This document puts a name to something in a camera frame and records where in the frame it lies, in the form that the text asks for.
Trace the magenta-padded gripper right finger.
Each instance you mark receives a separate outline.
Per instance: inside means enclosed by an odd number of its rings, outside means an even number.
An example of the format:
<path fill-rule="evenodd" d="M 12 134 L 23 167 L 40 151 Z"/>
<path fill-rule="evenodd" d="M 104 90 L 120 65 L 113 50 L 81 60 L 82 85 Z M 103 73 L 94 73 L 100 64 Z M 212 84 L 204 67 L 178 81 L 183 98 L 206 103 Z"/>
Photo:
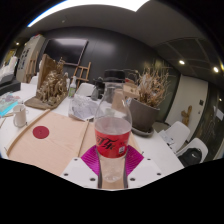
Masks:
<path fill-rule="evenodd" d="M 162 177 L 162 171 L 151 158 L 144 157 L 132 146 L 128 147 L 124 173 L 124 186 L 126 188 L 143 187 Z"/>

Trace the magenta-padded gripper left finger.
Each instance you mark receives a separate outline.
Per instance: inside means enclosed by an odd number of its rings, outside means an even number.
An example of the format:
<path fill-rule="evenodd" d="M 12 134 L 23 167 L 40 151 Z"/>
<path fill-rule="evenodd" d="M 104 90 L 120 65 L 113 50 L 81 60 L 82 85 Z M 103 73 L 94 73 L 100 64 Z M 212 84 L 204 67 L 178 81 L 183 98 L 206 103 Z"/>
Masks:
<path fill-rule="evenodd" d="M 61 177 L 84 188 L 98 189 L 102 185 L 100 173 L 96 147 L 92 146 L 81 157 L 74 157 Z"/>

